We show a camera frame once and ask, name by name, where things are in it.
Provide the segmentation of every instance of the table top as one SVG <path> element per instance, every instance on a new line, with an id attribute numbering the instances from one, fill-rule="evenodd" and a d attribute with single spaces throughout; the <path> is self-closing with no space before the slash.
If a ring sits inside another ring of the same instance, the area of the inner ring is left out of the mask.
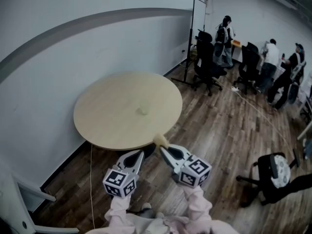
<path id="1" fill-rule="evenodd" d="M 109 150 L 133 150 L 165 134 L 182 111 L 182 96 L 167 78 L 123 72 L 101 79 L 83 93 L 74 123 L 88 142 Z"/>

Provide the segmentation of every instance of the black office chair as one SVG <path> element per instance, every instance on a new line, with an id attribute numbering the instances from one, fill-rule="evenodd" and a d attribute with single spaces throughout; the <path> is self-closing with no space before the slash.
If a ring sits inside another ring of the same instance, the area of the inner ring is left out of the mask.
<path id="1" fill-rule="evenodd" d="M 214 64 L 213 54 L 214 46 L 211 44 L 213 38 L 207 32 L 200 31 L 197 39 L 197 60 L 195 61 L 195 72 L 196 75 L 193 77 L 192 88 L 196 91 L 200 84 L 205 83 L 207 90 L 209 91 L 208 95 L 211 96 L 210 87 L 216 86 L 219 90 L 222 90 L 222 87 L 216 82 L 214 78 L 219 78 L 227 74 L 222 68 Z"/>
<path id="2" fill-rule="evenodd" d="M 254 51 L 255 53 L 259 54 L 258 47 L 253 45 L 252 43 L 248 42 L 247 48 L 250 49 L 251 51 Z"/>
<path id="3" fill-rule="evenodd" d="M 259 71 L 257 70 L 257 65 L 260 60 L 260 56 L 254 51 L 248 49 L 246 46 L 242 46 L 243 62 L 239 66 L 239 77 L 234 82 L 234 86 L 237 83 L 245 85 L 245 94 L 247 94 L 247 88 L 251 88 L 253 93 L 256 95 L 257 90 L 253 87 L 250 80 L 256 80 Z"/>
<path id="4" fill-rule="evenodd" d="M 290 169 L 296 165 L 300 166 L 299 156 L 295 149 L 293 149 L 294 160 L 289 165 Z M 258 166 L 259 170 L 259 180 L 254 180 L 247 177 L 237 176 L 236 180 L 241 181 L 244 180 L 246 182 L 257 185 L 255 191 L 250 195 L 248 201 L 243 203 L 243 207 L 249 206 L 252 201 L 256 198 L 260 191 L 263 192 L 265 197 L 265 201 L 262 201 L 262 205 L 266 204 L 274 204 L 280 201 L 282 198 L 286 197 L 290 193 L 298 192 L 300 190 L 304 190 L 312 187 L 312 174 L 299 176 L 294 179 L 291 183 L 288 183 L 285 187 L 276 188 L 271 181 L 271 177 L 277 178 L 277 167 L 274 160 L 275 155 L 281 155 L 285 157 L 283 153 L 274 153 L 270 155 L 262 156 L 258 159 L 258 162 L 255 162 L 253 166 Z"/>

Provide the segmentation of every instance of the person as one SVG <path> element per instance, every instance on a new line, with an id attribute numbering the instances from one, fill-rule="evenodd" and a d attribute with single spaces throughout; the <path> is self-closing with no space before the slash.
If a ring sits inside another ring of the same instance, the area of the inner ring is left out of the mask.
<path id="1" fill-rule="evenodd" d="M 280 109 L 281 106 L 287 101 L 289 87 L 292 84 L 299 86 L 303 80 L 304 67 L 306 65 L 304 49 L 301 44 L 296 43 L 295 53 L 289 57 L 289 59 L 282 63 L 282 67 L 285 68 L 285 72 L 277 78 L 273 86 L 269 89 L 267 101 L 271 105 L 277 90 L 279 88 L 284 88 L 283 95 L 279 101 L 275 104 L 275 109 Z"/>
<path id="2" fill-rule="evenodd" d="M 216 42 L 218 39 L 218 34 L 220 30 L 223 30 L 223 28 L 226 30 L 225 32 L 225 38 L 222 40 L 222 44 L 224 44 L 224 53 L 226 55 L 226 60 L 229 66 L 227 66 L 227 69 L 231 69 L 234 67 L 233 61 L 232 61 L 232 49 L 231 49 L 231 41 L 234 39 L 234 31 L 233 28 L 230 26 L 230 23 L 232 22 L 232 19 L 230 16 L 225 16 L 223 19 L 223 22 L 219 25 L 217 36 L 216 36 Z M 222 65 L 222 53 L 221 55 L 214 55 L 214 62 L 218 65 Z"/>
<path id="3" fill-rule="evenodd" d="M 279 62 L 279 49 L 274 39 L 271 39 L 270 43 L 266 45 L 264 55 L 265 60 L 262 65 L 261 74 L 255 82 L 255 87 L 260 93 L 265 92 L 266 87 L 276 72 L 276 66 Z"/>
<path id="4" fill-rule="evenodd" d="M 229 224 L 211 219 L 209 211 L 212 204 L 204 198 L 200 186 L 194 189 L 181 184 L 178 186 L 188 202 L 188 217 L 157 214 L 156 218 L 151 218 L 152 210 L 148 203 L 143 205 L 144 215 L 126 214 L 130 197 L 114 197 L 110 210 L 105 214 L 109 227 L 94 229 L 87 234 L 238 234 Z"/>

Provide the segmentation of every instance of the white cable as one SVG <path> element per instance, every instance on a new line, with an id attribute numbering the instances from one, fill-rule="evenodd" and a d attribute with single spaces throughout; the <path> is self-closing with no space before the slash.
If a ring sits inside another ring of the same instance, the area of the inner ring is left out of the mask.
<path id="1" fill-rule="evenodd" d="M 91 175 L 92 175 L 92 148 L 93 145 L 91 144 L 91 157 L 90 157 L 90 198 L 91 198 L 91 210 L 92 210 L 92 221 L 93 221 L 93 228 L 95 229 L 96 226 L 94 224 L 94 215 L 93 215 L 93 203 L 92 203 L 92 180 L 91 180 Z"/>
<path id="2" fill-rule="evenodd" d="M 286 139 L 283 137 L 283 135 L 278 131 L 278 129 L 270 122 L 270 120 L 264 116 L 261 111 L 259 111 L 254 105 L 252 105 L 247 99 L 245 99 L 243 96 L 241 96 L 239 94 L 239 92 L 237 91 L 233 91 L 232 89 L 229 89 L 227 86 L 225 86 L 224 84 L 220 83 L 219 81 L 217 81 L 222 87 L 225 87 L 227 90 L 236 93 L 239 97 L 241 97 L 245 102 L 247 102 L 249 105 L 251 105 L 257 112 L 259 112 L 261 114 L 261 116 L 263 118 L 265 118 L 265 120 L 274 128 L 274 130 L 281 136 L 281 138 L 284 140 L 284 142 L 286 143 L 287 147 L 289 148 L 290 152 L 292 152 L 292 149 L 290 148 L 290 146 L 288 145 Z"/>

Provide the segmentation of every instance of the desk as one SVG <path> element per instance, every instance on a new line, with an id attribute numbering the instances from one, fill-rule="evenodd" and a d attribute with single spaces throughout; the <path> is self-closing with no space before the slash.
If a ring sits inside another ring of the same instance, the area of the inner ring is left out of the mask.
<path id="1" fill-rule="evenodd" d="M 80 96 L 74 123 L 81 136 L 98 147 L 135 150 L 151 144 L 155 134 L 168 132 L 181 111 L 181 93 L 170 80 L 123 72 L 97 81 Z"/>
<path id="2" fill-rule="evenodd" d="M 27 211 L 20 187 L 33 196 L 55 201 L 55 197 L 31 188 L 13 177 L 7 169 L 0 169 L 0 217 L 20 234 L 69 234 L 78 233 L 77 228 L 52 228 L 35 225 Z"/>

